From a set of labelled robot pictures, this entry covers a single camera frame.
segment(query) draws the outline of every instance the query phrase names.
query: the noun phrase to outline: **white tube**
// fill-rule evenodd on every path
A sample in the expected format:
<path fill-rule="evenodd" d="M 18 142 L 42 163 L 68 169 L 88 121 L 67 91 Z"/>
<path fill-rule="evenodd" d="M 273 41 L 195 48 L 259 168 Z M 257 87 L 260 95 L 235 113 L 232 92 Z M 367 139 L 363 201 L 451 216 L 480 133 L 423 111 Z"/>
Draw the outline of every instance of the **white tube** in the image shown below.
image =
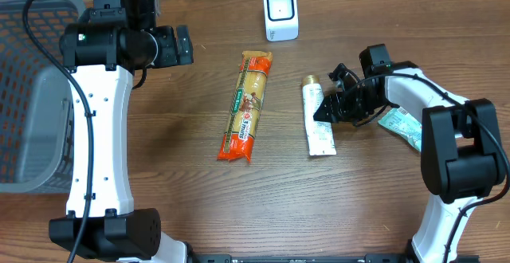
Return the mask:
<path fill-rule="evenodd" d="M 323 99 L 319 78 L 313 75 L 303 78 L 304 126 L 310 155 L 336 155 L 331 123 L 313 120 Z"/>

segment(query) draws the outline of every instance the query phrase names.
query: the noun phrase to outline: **spaghetti package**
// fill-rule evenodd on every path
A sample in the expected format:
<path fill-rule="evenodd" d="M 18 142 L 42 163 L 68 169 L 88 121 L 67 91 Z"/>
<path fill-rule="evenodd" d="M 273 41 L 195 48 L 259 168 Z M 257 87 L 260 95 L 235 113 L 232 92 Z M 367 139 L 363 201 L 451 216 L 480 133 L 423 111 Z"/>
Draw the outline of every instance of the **spaghetti package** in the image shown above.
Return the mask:
<path fill-rule="evenodd" d="M 229 120 L 226 123 L 218 159 L 233 160 L 246 157 L 249 162 L 273 54 L 271 52 L 245 51 L 242 56 Z"/>

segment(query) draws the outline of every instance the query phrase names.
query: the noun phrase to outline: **gray plastic basket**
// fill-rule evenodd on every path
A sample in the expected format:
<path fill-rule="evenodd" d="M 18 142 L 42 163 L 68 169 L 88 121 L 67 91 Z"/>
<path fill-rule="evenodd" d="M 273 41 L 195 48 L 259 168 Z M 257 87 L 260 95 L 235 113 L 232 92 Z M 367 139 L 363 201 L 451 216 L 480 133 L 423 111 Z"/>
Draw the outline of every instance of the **gray plastic basket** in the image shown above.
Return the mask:
<path fill-rule="evenodd" d="M 0 192 L 64 193 L 73 178 L 73 98 L 67 79 L 28 38 L 26 0 L 0 0 Z M 59 61 L 60 36 L 82 0 L 37 0 L 32 31 Z"/>

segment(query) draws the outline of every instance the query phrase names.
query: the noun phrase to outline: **white cube speaker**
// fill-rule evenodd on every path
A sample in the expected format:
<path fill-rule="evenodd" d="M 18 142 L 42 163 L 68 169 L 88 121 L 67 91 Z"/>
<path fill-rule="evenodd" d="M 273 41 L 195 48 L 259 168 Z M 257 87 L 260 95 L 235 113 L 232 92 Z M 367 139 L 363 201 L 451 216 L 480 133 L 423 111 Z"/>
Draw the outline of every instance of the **white cube speaker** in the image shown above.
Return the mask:
<path fill-rule="evenodd" d="M 296 39 L 299 33 L 297 0 L 263 0 L 265 36 L 269 41 Z"/>

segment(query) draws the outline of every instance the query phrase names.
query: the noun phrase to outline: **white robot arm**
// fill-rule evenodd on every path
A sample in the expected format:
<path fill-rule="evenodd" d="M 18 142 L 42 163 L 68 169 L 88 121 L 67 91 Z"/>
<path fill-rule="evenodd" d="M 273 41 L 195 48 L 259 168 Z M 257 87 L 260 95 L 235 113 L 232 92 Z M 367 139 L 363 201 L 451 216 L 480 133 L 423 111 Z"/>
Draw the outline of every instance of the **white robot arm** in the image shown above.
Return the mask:
<path fill-rule="evenodd" d="M 102 261 L 186 263 L 187 244 L 161 231 L 158 211 L 135 209 L 126 133 L 135 70 L 145 75 L 149 68 L 193 63 L 187 28 L 177 27 L 176 38 L 170 26 L 156 27 L 158 0 L 94 0 L 85 13 L 80 18 L 85 20 L 69 24 L 61 39 L 59 69 L 70 80 L 74 102 L 73 182 L 66 217 L 50 221 L 49 237 L 71 251 L 70 261 L 76 250 L 83 258 Z"/>
<path fill-rule="evenodd" d="M 416 77 L 427 79 L 423 74 L 423 71 L 418 68 L 399 69 L 396 73 L 404 73 L 411 76 L 415 75 Z M 438 87 L 443 92 L 446 92 L 446 90 L 442 87 Z M 405 108 L 420 122 L 422 121 L 422 111 L 425 108 L 453 106 L 452 103 L 443 99 L 428 85 L 412 78 L 387 77 L 385 78 L 385 88 L 386 98 L 391 103 Z M 448 94 L 451 98 L 462 104 L 468 100 L 450 92 Z M 459 215 L 460 210 L 468 204 L 480 200 L 481 198 L 471 196 L 455 199 L 454 202 L 447 204 L 443 202 L 440 196 L 430 194 L 425 215 L 422 219 L 422 224 L 412 239 L 412 247 L 419 262 L 435 263 L 443 260 L 449 233 L 453 228 L 453 224 Z M 468 223 L 469 216 L 473 211 L 474 208 L 469 210 L 466 216 L 461 219 L 461 224 L 455 233 L 455 237 L 453 238 L 453 242 L 450 247 L 448 262 L 454 261 L 457 258 L 458 242 L 461 239 L 461 235 L 466 224 Z"/>
<path fill-rule="evenodd" d="M 403 107 L 422 122 L 422 177 L 430 196 L 408 255 L 413 262 L 442 262 L 445 255 L 448 262 L 453 261 L 474 208 L 457 226 L 459 214 L 504 180 L 503 155 L 469 116 L 483 121 L 500 143 L 495 108 L 488 100 L 470 101 L 447 92 L 411 62 L 392 62 L 384 45 L 368 47 L 359 59 L 365 79 L 355 80 L 352 71 L 340 64 L 329 76 L 343 91 L 325 97 L 314 119 L 358 126 L 374 109 L 390 105 Z M 473 138 L 474 144 L 457 147 L 460 136 Z"/>

